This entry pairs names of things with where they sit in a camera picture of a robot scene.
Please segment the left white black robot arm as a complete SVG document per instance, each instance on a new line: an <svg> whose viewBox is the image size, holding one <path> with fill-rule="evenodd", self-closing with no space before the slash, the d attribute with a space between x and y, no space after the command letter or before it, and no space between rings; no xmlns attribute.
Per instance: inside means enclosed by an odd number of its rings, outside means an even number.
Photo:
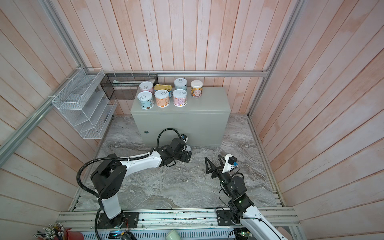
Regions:
<svg viewBox="0 0 384 240"><path fill-rule="evenodd" d="M169 145L155 148L150 152L133 157L109 155L91 174L96 189L101 212L96 218L96 227L100 229L120 228L128 222L118 199L118 191L125 177L146 169L163 166L172 167L176 160L188 163L192 156L188 137L181 135Z"/></svg>

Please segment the small orange can white lid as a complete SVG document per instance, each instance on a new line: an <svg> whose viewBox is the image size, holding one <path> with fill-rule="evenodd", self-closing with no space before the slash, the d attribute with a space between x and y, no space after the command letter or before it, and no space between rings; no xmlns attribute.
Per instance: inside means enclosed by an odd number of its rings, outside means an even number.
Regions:
<svg viewBox="0 0 384 240"><path fill-rule="evenodd" d="M203 93L203 82L200 80L194 80L191 82L191 95L194 98L199 98Z"/></svg>

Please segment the pink label can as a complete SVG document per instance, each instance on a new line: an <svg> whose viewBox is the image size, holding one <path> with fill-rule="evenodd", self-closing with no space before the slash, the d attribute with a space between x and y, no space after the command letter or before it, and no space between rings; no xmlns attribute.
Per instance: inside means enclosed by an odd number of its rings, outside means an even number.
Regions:
<svg viewBox="0 0 384 240"><path fill-rule="evenodd" d="M150 92L154 94L154 84L152 82L146 81L139 84L141 92Z"/></svg>

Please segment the teal label can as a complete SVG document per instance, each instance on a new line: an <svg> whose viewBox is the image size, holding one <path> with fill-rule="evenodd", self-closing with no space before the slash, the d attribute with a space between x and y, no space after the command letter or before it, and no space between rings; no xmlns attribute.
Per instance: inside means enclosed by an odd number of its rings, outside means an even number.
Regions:
<svg viewBox="0 0 384 240"><path fill-rule="evenodd" d="M140 107L143 110L149 110L154 106L153 94L151 92L140 92L137 96Z"/></svg>

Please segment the orange label pull-tab can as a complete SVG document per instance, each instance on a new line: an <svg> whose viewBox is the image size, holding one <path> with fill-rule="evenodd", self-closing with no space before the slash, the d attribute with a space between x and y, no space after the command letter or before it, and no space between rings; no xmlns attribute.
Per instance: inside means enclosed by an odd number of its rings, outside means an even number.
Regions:
<svg viewBox="0 0 384 240"><path fill-rule="evenodd" d="M166 108L170 105L170 94L167 90L158 90L155 92L156 103L159 108Z"/></svg>

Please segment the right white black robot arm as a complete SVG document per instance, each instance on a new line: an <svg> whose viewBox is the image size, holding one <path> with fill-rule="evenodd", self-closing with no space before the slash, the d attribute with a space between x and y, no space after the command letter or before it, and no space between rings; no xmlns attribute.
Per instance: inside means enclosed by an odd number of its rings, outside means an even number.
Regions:
<svg viewBox="0 0 384 240"><path fill-rule="evenodd" d="M220 165L216 166L205 158L206 174L219 179L221 191L228 198L231 222L244 226L257 240L285 240L281 234L259 211L254 202L246 194L244 175L239 170L237 158L231 154L225 157L219 155Z"/></svg>

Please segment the blue label can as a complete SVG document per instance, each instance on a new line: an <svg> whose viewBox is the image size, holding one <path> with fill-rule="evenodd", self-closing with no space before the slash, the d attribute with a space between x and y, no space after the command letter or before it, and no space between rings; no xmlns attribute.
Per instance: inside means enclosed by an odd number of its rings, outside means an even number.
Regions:
<svg viewBox="0 0 384 240"><path fill-rule="evenodd" d="M187 91L187 84L188 81L184 78L178 78L174 80L174 86L176 90L181 89Z"/></svg>

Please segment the red label can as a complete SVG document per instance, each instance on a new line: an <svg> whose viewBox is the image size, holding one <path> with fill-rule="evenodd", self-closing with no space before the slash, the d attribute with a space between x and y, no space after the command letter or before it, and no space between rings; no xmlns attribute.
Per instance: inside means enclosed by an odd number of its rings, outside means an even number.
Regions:
<svg viewBox="0 0 384 240"><path fill-rule="evenodd" d="M183 89L174 90L173 103L176 107L184 107L187 104L187 91Z"/></svg>

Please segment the gold rectangular tin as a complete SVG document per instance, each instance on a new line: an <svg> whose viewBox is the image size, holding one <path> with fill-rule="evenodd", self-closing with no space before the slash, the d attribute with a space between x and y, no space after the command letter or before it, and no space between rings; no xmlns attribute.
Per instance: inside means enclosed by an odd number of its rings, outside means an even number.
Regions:
<svg viewBox="0 0 384 240"><path fill-rule="evenodd" d="M169 92L169 97L172 97L172 91L173 87L171 85L161 85L161 84L156 84L154 85L154 91L159 91L159 90L167 90Z"/></svg>

